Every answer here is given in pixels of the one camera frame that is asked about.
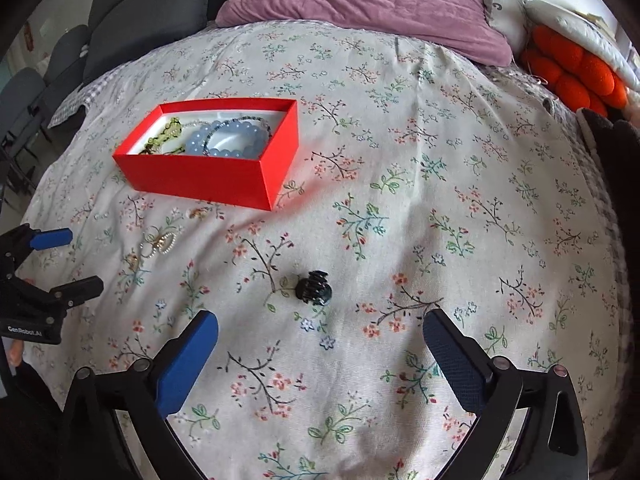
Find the person's left hand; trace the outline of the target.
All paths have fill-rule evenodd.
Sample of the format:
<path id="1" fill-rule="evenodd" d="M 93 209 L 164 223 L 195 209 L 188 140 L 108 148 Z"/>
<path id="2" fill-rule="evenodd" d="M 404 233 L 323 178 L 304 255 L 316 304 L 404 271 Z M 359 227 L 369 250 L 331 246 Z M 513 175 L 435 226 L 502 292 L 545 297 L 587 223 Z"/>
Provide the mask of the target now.
<path id="1" fill-rule="evenodd" d="M 6 358 L 13 367 L 18 367 L 23 362 L 24 341 L 22 340 L 9 340 L 9 347 L 6 348 Z"/>

